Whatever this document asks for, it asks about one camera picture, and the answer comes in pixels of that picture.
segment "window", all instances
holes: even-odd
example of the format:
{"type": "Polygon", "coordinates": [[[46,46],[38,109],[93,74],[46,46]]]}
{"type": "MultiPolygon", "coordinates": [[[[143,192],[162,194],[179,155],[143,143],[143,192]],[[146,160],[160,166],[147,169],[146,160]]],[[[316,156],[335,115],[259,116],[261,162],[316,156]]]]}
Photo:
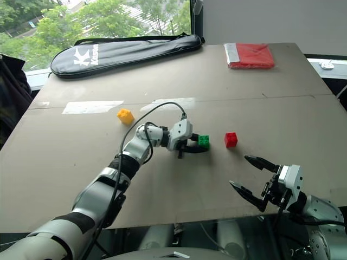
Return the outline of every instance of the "window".
{"type": "Polygon", "coordinates": [[[191,33],[190,0],[0,0],[0,53],[49,67],[81,38],[191,33]]]}

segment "tree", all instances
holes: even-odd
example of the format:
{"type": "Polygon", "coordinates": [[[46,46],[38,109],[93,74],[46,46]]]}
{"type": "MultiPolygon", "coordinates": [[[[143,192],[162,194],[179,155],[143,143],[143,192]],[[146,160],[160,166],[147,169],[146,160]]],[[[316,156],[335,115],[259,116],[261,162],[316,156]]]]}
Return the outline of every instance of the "tree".
{"type": "Polygon", "coordinates": [[[172,19],[173,24],[176,25],[176,33],[191,34],[191,20],[190,20],[190,3],[185,0],[182,7],[179,9],[178,14],[172,19]]]}
{"type": "Polygon", "coordinates": [[[125,10],[124,0],[98,0],[84,6],[79,13],[80,23],[94,37],[135,37],[144,27],[125,10]]]}
{"type": "Polygon", "coordinates": [[[53,57],[82,36],[82,27],[65,6],[44,10],[36,33],[22,38],[0,34],[0,53],[26,61],[24,69],[48,68],[53,57]]]}
{"type": "Polygon", "coordinates": [[[42,9],[52,7],[50,0],[0,0],[0,32],[14,29],[41,15],[42,9]]]}
{"type": "Polygon", "coordinates": [[[66,6],[56,6],[43,10],[45,18],[37,25],[35,37],[47,46],[65,49],[72,46],[82,36],[82,26],[74,14],[69,14],[66,6]]]}
{"type": "Polygon", "coordinates": [[[153,34],[164,35],[170,20],[177,13],[178,0],[134,0],[142,11],[142,19],[150,21],[153,34]]]}

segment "green block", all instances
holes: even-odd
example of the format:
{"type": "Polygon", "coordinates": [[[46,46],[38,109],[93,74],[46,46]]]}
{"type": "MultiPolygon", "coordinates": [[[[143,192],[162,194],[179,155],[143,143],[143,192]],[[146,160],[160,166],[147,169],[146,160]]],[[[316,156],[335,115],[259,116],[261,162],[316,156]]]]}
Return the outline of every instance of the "green block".
{"type": "Polygon", "coordinates": [[[199,140],[198,140],[199,146],[203,148],[210,148],[210,138],[208,135],[199,135],[199,140]]]}

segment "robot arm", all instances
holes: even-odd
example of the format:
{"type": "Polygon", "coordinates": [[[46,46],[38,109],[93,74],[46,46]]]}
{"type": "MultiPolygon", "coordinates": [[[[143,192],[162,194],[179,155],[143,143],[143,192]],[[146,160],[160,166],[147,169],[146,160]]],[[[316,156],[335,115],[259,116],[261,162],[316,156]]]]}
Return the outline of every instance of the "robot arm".
{"type": "Polygon", "coordinates": [[[298,165],[275,165],[263,158],[246,155],[255,167],[274,173],[266,183],[262,199],[245,187],[230,181],[233,188],[247,201],[264,212],[271,202],[282,210],[295,214],[296,222],[306,225],[314,260],[343,260],[347,255],[347,235],[343,215],[331,201],[301,192],[303,175],[298,165]]]}
{"type": "Polygon", "coordinates": [[[118,172],[119,156],[77,196],[72,211],[45,223],[26,238],[0,253],[0,259],[17,260],[62,260],[78,259],[86,250],[96,229],[110,226],[118,215],[124,193],[131,179],[139,170],[152,147],[164,146],[169,151],[182,148],[182,142],[197,137],[192,133],[192,124],[183,119],[171,130],[148,125],[145,131],[140,125],[132,140],[123,149],[121,172],[118,172]],[[111,201],[116,179],[120,175],[114,201],[111,201]]]}

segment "yellow block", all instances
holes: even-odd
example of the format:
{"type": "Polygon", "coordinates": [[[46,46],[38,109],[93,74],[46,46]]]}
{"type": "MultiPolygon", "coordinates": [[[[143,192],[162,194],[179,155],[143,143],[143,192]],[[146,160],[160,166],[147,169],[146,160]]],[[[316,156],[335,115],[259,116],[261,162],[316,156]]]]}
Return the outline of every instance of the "yellow block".
{"type": "Polygon", "coordinates": [[[132,115],[130,110],[127,110],[127,109],[122,108],[117,113],[117,116],[118,116],[119,120],[126,125],[130,125],[132,123],[132,121],[134,121],[134,116],[132,115]]]}

